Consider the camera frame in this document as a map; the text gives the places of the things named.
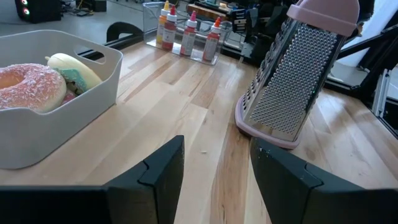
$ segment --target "wooden table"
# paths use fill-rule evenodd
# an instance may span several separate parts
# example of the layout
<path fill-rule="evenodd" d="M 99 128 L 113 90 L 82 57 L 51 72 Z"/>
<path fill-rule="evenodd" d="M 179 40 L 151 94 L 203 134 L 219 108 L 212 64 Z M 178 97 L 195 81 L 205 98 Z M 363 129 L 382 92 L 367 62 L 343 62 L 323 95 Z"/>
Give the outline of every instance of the wooden table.
<path fill-rule="evenodd" d="M 123 50 L 117 105 L 3 185 L 103 184 L 177 134 L 185 170 L 175 223 L 270 223 L 234 107 L 256 68 L 215 66 L 137 44 Z M 366 188 L 398 187 L 398 141 L 358 100 L 323 90 L 293 154 Z"/>

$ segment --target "clear acrylic holder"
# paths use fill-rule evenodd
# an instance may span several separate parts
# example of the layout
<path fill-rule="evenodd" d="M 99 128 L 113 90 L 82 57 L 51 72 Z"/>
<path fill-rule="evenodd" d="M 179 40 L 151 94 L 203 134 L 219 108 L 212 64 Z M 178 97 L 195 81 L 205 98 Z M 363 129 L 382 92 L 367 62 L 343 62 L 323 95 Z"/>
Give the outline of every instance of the clear acrylic holder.
<path fill-rule="evenodd" d="M 148 3 L 143 3 L 143 15 L 144 15 L 144 42 L 148 45 L 151 45 L 153 47 L 157 47 L 158 49 L 163 49 L 160 44 L 156 42 L 156 34 L 157 34 L 157 26 L 159 24 L 159 16 L 160 16 L 160 10 L 163 9 L 164 7 L 164 2 L 148 2 Z M 177 31 L 175 34 L 175 40 L 174 40 L 174 45 L 173 49 L 171 50 L 172 53 L 174 54 L 180 54 L 181 50 L 181 42 L 182 42 L 182 37 L 183 33 L 185 30 L 185 24 L 186 21 L 189 20 L 189 16 L 183 15 L 186 14 L 186 12 L 178 12 L 177 11 Z M 220 34 L 220 40 L 218 41 L 218 44 L 216 46 L 216 53 L 212 61 L 207 61 L 203 60 L 203 50 L 205 48 L 206 40 L 208 34 L 210 34 L 210 28 L 213 25 L 213 22 L 211 21 L 203 21 L 201 19 L 197 19 L 198 24 L 200 24 L 201 30 L 198 30 L 197 28 L 195 29 L 195 32 L 197 33 L 195 36 L 195 42 L 193 44 L 193 51 L 191 56 L 185 56 L 181 55 L 183 57 L 190 58 L 192 60 L 195 60 L 197 62 L 205 63 L 208 65 L 214 65 L 218 61 L 218 57 L 220 56 L 221 48 L 224 44 L 224 41 L 228 38 L 229 33 L 231 32 L 231 28 L 229 26 L 226 26 L 224 23 L 221 24 L 221 34 Z"/>

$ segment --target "pink frosted donut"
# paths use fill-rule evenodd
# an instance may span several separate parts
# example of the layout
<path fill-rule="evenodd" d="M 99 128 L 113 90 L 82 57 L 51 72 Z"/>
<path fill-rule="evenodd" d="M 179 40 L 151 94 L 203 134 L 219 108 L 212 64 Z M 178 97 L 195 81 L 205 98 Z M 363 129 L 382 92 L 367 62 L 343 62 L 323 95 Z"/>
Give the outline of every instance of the pink frosted donut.
<path fill-rule="evenodd" d="M 46 113 L 61 105 L 65 80 L 50 67 L 27 63 L 0 68 L 0 110 L 30 108 Z"/>

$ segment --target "box grater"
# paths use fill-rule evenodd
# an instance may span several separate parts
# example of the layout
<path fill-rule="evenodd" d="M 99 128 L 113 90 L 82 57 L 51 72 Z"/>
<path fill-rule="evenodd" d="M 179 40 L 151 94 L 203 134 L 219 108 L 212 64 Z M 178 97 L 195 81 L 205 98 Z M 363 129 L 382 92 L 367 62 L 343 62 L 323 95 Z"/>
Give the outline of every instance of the box grater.
<path fill-rule="evenodd" d="M 301 0 L 291 5 L 256 77 L 235 110 L 238 128 L 287 149 L 303 127 L 347 36 L 358 0 Z"/>

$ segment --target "grater handle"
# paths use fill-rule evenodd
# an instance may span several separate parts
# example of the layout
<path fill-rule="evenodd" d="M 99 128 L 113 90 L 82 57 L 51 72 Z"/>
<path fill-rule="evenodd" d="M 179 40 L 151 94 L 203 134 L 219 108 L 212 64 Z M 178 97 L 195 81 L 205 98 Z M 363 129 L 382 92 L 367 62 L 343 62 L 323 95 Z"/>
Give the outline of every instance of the grater handle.
<path fill-rule="evenodd" d="M 359 16 L 358 0 L 300 0 L 287 15 L 311 26 L 349 37 Z"/>

